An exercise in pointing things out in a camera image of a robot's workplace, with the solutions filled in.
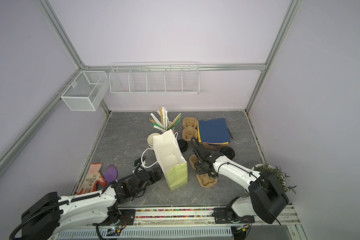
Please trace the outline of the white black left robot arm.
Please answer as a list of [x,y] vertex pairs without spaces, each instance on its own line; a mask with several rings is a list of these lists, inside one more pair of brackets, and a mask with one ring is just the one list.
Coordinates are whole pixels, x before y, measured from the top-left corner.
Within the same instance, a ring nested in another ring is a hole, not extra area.
[[108,183],[102,190],[75,196],[59,196],[57,192],[44,195],[23,212],[21,224],[9,238],[15,240],[21,233],[22,240],[48,240],[76,227],[117,223],[123,216],[118,206],[142,197],[148,186],[163,177],[160,166],[145,168],[144,161],[136,160],[132,174]]

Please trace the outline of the brown pulp cup carrier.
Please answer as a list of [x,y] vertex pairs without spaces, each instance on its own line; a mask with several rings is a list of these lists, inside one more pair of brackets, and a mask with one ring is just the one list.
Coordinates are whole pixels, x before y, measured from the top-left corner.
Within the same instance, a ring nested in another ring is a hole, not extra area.
[[[195,164],[198,163],[199,160],[195,154],[190,156],[189,162],[191,164],[192,169],[196,170]],[[202,175],[196,174],[196,176],[197,176],[197,180],[198,180],[199,184],[203,188],[211,188],[211,187],[215,186],[218,182],[218,179],[214,179],[214,178],[210,177],[208,174],[202,174]]]

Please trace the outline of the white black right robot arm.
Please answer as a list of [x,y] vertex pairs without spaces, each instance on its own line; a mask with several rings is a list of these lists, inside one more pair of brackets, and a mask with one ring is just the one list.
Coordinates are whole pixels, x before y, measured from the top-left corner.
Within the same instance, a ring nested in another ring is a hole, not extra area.
[[248,217],[258,216],[263,222],[272,224],[290,203],[281,183],[269,172],[259,172],[235,163],[227,156],[210,151],[191,138],[193,153],[198,161],[194,163],[199,176],[207,175],[217,179],[225,176],[243,187],[248,195],[234,198],[226,207],[215,209],[214,217],[223,223],[253,223]]

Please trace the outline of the illustrated paper bag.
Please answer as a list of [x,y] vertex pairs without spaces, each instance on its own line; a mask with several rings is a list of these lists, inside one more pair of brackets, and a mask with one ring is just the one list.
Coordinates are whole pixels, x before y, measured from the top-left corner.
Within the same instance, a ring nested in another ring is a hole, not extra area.
[[177,133],[168,131],[153,138],[154,147],[145,151],[154,151],[155,163],[146,166],[145,160],[141,158],[141,164],[145,169],[156,164],[161,167],[171,191],[188,183],[188,164],[180,151],[177,136]]

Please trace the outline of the black cup lid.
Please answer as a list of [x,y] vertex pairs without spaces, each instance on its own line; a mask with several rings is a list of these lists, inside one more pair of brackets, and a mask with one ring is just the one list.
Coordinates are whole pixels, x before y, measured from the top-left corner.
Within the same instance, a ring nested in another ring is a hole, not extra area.
[[229,158],[230,160],[233,160],[236,156],[236,153],[234,151],[233,148],[231,147],[223,147],[221,149],[221,153],[226,156],[227,158]]

